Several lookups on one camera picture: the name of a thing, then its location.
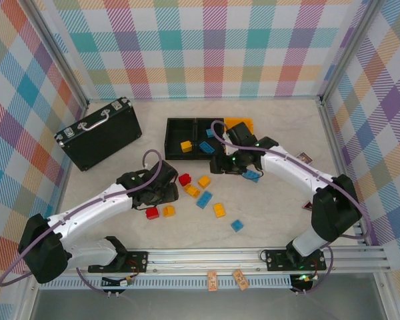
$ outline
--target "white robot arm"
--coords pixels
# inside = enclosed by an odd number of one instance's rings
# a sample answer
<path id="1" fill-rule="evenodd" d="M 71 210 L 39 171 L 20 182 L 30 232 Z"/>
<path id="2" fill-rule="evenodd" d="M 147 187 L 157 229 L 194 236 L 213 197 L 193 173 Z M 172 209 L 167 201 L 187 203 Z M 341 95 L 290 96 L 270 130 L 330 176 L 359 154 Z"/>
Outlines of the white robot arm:
<path id="1" fill-rule="evenodd" d="M 259 171 L 278 175 L 310 199 L 313 205 L 311 226 L 286 246 L 287 258 L 294 268 L 360 220 L 361 213 L 354 204 L 334 188 L 342 189 L 357 200 L 353 183 L 347 176 L 332 177 L 320 172 L 268 137 L 257 140 L 244 123 L 227 130 L 223 138 L 226 143 L 241 148 L 227 146 L 226 155 L 215 156 L 210 162 L 212 173 L 240 175 L 246 172 L 247 166 L 254 165 Z"/>
<path id="2" fill-rule="evenodd" d="M 157 177 L 142 187 L 157 170 Z M 35 215 L 25 226 L 18 251 L 24 252 L 45 231 L 50 231 L 23 258 L 39 283 L 49 282 L 64 270 L 76 267 L 127 272 L 127 262 L 131 257 L 117 238 L 111 236 L 100 241 L 76 244 L 77 239 L 116 214 L 138 209 L 142 205 L 154 207 L 176 201 L 179 197 L 175 184 L 177 176 L 177 171 L 162 161 L 161 165 L 157 163 L 150 171 L 144 169 L 125 173 L 108 189 L 71 210 L 48 219 L 40 214 Z"/>

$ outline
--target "briefcase handle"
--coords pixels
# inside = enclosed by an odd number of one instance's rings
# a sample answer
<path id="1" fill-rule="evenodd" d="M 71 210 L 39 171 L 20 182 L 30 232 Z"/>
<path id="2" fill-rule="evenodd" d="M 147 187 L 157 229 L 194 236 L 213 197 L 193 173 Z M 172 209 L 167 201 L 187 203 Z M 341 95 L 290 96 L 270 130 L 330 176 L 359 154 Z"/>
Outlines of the briefcase handle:
<path id="1" fill-rule="evenodd" d="M 102 119 L 102 120 L 96 122 L 94 125 L 91 125 L 89 128 L 86 128 L 86 125 L 87 125 L 86 122 L 80 122 L 79 125 L 77 126 L 77 128 L 82 129 L 84 131 L 90 131 L 90 130 L 102 125 L 103 123 L 107 122 L 109 119 L 109 110 L 108 109 L 102 110 L 101 115 L 105 116 L 105 119 Z"/>

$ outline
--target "black plastic bin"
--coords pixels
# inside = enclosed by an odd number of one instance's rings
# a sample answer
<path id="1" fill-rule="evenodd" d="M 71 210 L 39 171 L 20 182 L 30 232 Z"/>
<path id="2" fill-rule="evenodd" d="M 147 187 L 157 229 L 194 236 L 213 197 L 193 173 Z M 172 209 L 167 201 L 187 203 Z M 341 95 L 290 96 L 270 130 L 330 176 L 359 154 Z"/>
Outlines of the black plastic bin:
<path id="1" fill-rule="evenodd" d="M 166 160 L 209 160 L 212 156 L 223 153 L 222 144 L 214 137 L 208 138 L 206 130 L 210 129 L 214 120 L 223 121 L 222 118 L 168 118 L 165 138 Z M 224 133 L 222 125 L 216 125 L 215 130 L 220 137 Z M 182 152 L 181 142 L 191 141 L 193 150 Z M 203 152 L 199 144 L 206 141 L 214 153 Z"/>

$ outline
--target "cardboard label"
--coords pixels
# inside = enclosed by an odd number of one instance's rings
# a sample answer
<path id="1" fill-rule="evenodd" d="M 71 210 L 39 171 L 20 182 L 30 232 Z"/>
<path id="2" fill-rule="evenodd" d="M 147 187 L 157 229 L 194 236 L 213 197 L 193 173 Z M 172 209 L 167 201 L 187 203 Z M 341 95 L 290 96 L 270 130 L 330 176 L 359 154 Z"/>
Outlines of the cardboard label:
<path id="1" fill-rule="evenodd" d="M 207 273 L 207 286 L 209 291 L 218 291 L 216 271 L 209 271 Z"/>
<path id="2" fill-rule="evenodd" d="M 313 210 L 313 204 L 312 204 L 310 201 L 308 201 L 306 204 L 304 204 L 304 205 L 302 206 L 302 208 L 305 209 L 305 210 L 310 210 L 310 211 L 312 211 L 312 210 Z"/>
<path id="3" fill-rule="evenodd" d="M 298 154 L 296 156 L 296 159 L 301 160 L 302 162 L 306 163 L 306 164 L 310 164 L 311 162 L 313 162 L 312 158 L 310 158 L 310 156 L 308 156 L 305 152 L 301 152 L 300 154 Z"/>
<path id="4" fill-rule="evenodd" d="M 249 283 L 247 282 L 245 276 L 242 274 L 241 270 L 236 270 L 233 272 L 233 277 L 235 279 L 235 282 L 240 287 L 240 290 L 245 290 L 249 287 Z"/>

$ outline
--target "plaid wallpaper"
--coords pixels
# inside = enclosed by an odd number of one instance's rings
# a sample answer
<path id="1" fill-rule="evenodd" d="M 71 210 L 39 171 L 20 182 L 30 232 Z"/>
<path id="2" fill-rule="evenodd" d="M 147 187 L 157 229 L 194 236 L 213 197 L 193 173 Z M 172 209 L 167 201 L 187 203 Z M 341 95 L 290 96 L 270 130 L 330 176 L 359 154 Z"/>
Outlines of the plaid wallpaper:
<path id="1" fill-rule="evenodd" d="M 338 66 L 338 63 L 340 62 L 342 55 L 345 51 L 345 48 L 347 47 L 348 43 L 352 39 L 352 37 L 355 35 L 355 28 L 358 26 L 361 18 L 363 17 L 364 13 L 366 12 L 367 5 L 369 4 L 370 0 L 362 0 L 361 4 L 354 16 L 353 21 L 351 22 L 347 33 L 345 34 L 335 56 L 333 57 L 332 64 L 328 68 L 326 72 L 325 79 L 323 80 L 318 95 L 322 95 L 326 89 L 327 84 L 329 83 L 330 79 L 333 76 L 333 72 L 335 71 L 336 67 Z"/>
<path id="2" fill-rule="evenodd" d="M 316 96 L 361 3 L 36 1 L 82 86 L 101 99 Z"/>
<path id="3" fill-rule="evenodd" d="M 400 294 L 400 0 L 387 0 L 329 112 L 350 176 Z"/>
<path id="4" fill-rule="evenodd" d="M 81 112 L 17 0 L 0 0 L 0 275 L 27 219 L 54 213 L 69 159 L 53 135 Z M 22 271 L 20 264 L 15 272 Z M 0 320 L 14 290 L 0 290 Z"/>

